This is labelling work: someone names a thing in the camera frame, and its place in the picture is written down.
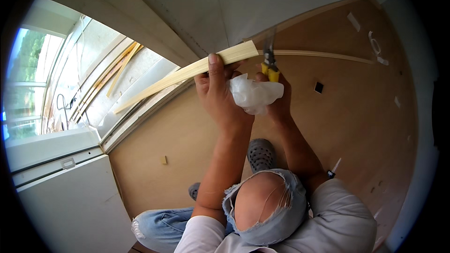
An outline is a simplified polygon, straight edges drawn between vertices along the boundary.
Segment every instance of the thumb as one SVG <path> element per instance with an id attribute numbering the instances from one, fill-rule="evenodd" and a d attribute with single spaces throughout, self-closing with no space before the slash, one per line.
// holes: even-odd
<path id="1" fill-rule="evenodd" d="M 269 78 L 265 76 L 263 73 L 257 73 L 255 79 L 257 82 L 269 81 Z"/>
<path id="2" fill-rule="evenodd" d="M 225 86 L 224 63 L 216 53 L 208 55 L 209 89 L 219 90 Z"/>

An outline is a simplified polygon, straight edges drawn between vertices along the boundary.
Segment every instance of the light blue jeans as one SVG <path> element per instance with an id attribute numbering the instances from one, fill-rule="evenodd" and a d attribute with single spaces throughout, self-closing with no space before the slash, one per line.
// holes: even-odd
<path id="1" fill-rule="evenodd" d="M 243 183 L 261 172 L 272 172 L 284 179 L 290 204 L 278 206 L 264 222 L 258 222 L 245 231 L 239 231 L 236 228 L 233 212 L 236 195 Z M 305 188 L 298 177 L 289 170 L 268 169 L 255 173 L 251 177 L 225 191 L 222 203 L 228 220 L 225 235 L 235 232 L 252 245 L 270 245 L 288 238 L 308 217 Z M 145 247 L 160 253 L 172 253 L 183 235 L 193 209 L 188 207 L 148 210 L 133 219 L 131 229 Z"/>

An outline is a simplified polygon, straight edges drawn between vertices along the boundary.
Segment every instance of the hand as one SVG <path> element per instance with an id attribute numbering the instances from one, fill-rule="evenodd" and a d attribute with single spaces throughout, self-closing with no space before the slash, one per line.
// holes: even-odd
<path id="1" fill-rule="evenodd" d="M 208 73 L 194 77 L 197 93 L 203 107 L 222 132 L 239 132 L 245 128 L 251 129 L 255 116 L 247 114 L 234 102 L 233 95 L 226 85 L 228 79 L 241 75 L 235 69 L 245 63 L 245 60 L 227 65 L 224 68 L 222 58 L 212 53 L 208 56 L 208 62 Z"/>
<path id="2" fill-rule="evenodd" d="M 263 73 L 259 72 L 256 74 L 256 81 L 269 81 L 269 78 L 265 76 Z M 280 73 L 279 80 L 281 84 L 284 85 L 284 93 L 283 96 L 279 99 L 276 99 L 272 104 L 267 105 L 267 115 L 269 118 L 275 123 L 280 124 L 285 121 L 289 121 L 291 117 L 291 94 L 292 88 L 290 83 L 284 78 L 284 75 Z"/>

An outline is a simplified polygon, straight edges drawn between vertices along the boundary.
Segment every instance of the pliers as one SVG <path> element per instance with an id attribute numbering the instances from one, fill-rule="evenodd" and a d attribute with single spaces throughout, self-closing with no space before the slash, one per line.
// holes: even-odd
<path id="1" fill-rule="evenodd" d="M 277 68 L 277 61 L 274 56 L 274 38 L 275 28 L 270 31 L 264 42 L 264 62 L 261 63 L 261 69 L 262 73 L 269 78 L 269 81 L 278 82 L 280 71 Z"/>

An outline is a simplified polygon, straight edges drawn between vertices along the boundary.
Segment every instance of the shoe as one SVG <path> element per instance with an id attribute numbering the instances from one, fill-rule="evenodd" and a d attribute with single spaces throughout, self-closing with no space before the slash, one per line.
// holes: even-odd
<path id="1" fill-rule="evenodd" d="M 197 200 L 197 194 L 199 193 L 199 187 L 200 187 L 200 182 L 197 183 L 193 183 L 188 191 L 189 191 L 189 196 L 195 201 Z"/>
<path id="2" fill-rule="evenodd" d="M 253 174 L 261 170 L 276 168 L 274 146 L 266 139 L 254 139 L 250 141 L 247 150 L 247 159 Z"/>

